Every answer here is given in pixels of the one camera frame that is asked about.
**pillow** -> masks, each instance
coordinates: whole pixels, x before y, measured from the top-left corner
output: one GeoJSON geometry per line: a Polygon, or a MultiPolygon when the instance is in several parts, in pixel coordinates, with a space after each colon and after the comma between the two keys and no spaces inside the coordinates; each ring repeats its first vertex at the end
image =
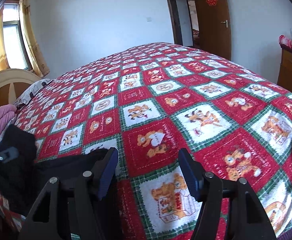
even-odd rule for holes
{"type": "Polygon", "coordinates": [[[52,80],[48,78],[36,81],[34,84],[30,85],[30,87],[28,87],[24,93],[19,96],[19,98],[17,98],[17,100],[14,102],[14,105],[16,107],[20,105],[27,105],[31,99],[50,82],[52,82],[52,80]]]}

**bedspread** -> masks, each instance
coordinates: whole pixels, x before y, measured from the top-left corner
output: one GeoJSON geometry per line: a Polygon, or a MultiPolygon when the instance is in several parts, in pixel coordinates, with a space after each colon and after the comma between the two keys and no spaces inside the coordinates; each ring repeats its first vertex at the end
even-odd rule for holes
{"type": "MultiPolygon", "coordinates": [[[[278,236],[292,227],[292,94],[233,62],[169,43],[105,57],[51,82],[16,125],[37,161],[116,147],[126,239],[189,239],[200,203],[177,162],[185,147],[220,178],[245,177],[278,236]]],[[[0,207],[20,227],[20,217],[0,207]]],[[[223,239],[223,201],[217,239],[223,239]]]]}

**white wall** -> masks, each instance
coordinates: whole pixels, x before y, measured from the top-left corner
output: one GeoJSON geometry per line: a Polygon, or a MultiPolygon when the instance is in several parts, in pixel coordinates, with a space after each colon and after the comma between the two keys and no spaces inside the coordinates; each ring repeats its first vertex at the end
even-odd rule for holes
{"type": "Polygon", "coordinates": [[[191,31],[187,0],[176,0],[176,4],[181,23],[183,45],[193,46],[193,34],[191,31]]]}
{"type": "Polygon", "coordinates": [[[289,0],[228,0],[232,61],[276,83],[281,62],[279,36],[290,36],[289,0]]]}
{"type": "Polygon", "coordinates": [[[30,0],[49,78],[150,42],[174,42],[167,0],[30,0]]]}

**wooden headboard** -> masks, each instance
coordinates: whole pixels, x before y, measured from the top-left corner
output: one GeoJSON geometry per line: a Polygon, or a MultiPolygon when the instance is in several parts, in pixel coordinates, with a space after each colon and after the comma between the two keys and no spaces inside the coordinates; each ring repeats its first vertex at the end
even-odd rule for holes
{"type": "Polygon", "coordinates": [[[41,80],[35,74],[21,69],[0,71],[0,106],[13,104],[31,84],[41,80]]]}

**door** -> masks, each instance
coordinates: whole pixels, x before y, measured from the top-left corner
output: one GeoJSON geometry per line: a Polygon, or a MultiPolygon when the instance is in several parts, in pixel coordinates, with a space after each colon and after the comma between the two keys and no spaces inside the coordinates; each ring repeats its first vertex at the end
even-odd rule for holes
{"type": "Polygon", "coordinates": [[[182,29],[181,29],[181,23],[179,21],[179,14],[178,14],[178,8],[176,0],[169,0],[171,7],[172,7],[172,14],[173,14],[173,20],[175,25],[175,31],[176,31],[176,44],[183,45],[182,40],[182,29]]]}
{"type": "Polygon", "coordinates": [[[231,59],[231,30],[227,0],[195,0],[202,50],[231,59]]]}

